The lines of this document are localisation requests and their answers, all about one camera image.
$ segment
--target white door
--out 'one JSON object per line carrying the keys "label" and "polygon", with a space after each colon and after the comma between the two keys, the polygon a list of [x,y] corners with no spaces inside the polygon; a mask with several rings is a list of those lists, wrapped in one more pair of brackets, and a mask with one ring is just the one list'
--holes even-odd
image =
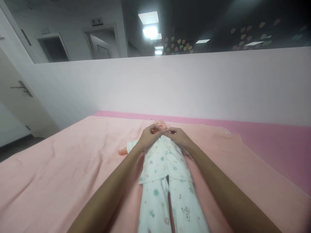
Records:
{"label": "white door", "polygon": [[35,96],[30,97],[23,88],[11,88],[21,86],[19,81],[27,87],[22,76],[0,48],[0,102],[35,137],[47,138],[59,132],[59,128]]}
{"label": "white door", "polygon": [[109,59],[111,58],[110,45],[103,40],[93,36],[91,34],[92,46],[93,46],[93,56],[94,59]]}

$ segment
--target forearm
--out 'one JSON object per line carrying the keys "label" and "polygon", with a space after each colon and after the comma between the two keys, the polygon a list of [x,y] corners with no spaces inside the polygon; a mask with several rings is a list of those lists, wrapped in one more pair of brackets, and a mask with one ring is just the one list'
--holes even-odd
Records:
{"label": "forearm", "polygon": [[68,232],[103,232],[124,192],[127,178],[142,151],[140,145],[133,147],[91,197]]}
{"label": "forearm", "polygon": [[234,232],[281,232],[195,143],[185,149],[197,163]]}

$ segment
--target hand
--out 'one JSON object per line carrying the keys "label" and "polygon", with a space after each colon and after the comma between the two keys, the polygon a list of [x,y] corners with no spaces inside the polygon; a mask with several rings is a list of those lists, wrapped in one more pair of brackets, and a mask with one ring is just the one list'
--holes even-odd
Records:
{"label": "hand", "polygon": [[164,135],[172,139],[177,145],[185,149],[193,144],[193,141],[188,135],[180,128],[168,128],[165,130]]}
{"label": "hand", "polygon": [[159,126],[153,124],[148,126],[143,130],[140,139],[137,144],[142,150],[145,150],[148,146],[155,142],[161,135],[163,135],[165,130],[161,129]]}

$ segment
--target doorway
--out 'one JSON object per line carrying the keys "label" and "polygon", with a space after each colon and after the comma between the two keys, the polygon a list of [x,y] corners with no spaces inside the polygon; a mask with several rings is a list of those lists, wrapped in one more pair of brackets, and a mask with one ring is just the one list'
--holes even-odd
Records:
{"label": "doorway", "polygon": [[119,58],[119,46],[114,27],[85,32],[92,59]]}

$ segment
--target door handle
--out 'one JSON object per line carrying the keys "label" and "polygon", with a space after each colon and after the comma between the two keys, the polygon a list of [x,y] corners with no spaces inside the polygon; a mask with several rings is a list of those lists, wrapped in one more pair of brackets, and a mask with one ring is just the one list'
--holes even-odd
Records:
{"label": "door handle", "polygon": [[24,89],[23,92],[27,93],[30,97],[33,97],[32,94],[30,93],[30,91],[28,90],[28,88],[24,85],[24,83],[22,81],[18,81],[20,86],[14,86],[14,87],[10,87],[11,89]]}

